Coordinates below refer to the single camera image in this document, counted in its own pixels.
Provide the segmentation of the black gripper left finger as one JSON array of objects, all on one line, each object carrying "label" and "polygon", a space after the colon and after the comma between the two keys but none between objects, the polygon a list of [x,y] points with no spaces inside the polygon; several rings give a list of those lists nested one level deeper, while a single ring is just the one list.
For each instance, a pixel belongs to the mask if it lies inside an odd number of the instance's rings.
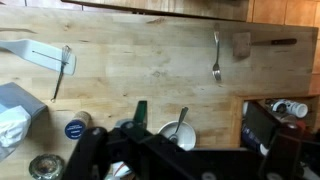
[{"label": "black gripper left finger", "polygon": [[133,121],[137,123],[142,128],[147,127],[147,102],[146,101],[139,101],[137,104],[137,108],[133,117]]}]

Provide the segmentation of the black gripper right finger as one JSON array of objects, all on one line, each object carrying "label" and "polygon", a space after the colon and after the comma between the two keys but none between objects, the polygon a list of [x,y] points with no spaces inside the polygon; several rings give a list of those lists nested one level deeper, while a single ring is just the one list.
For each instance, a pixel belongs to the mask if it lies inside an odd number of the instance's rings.
[{"label": "black gripper right finger", "polygon": [[260,166],[263,180],[294,180],[301,151],[303,130],[292,123],[281,125]]}]

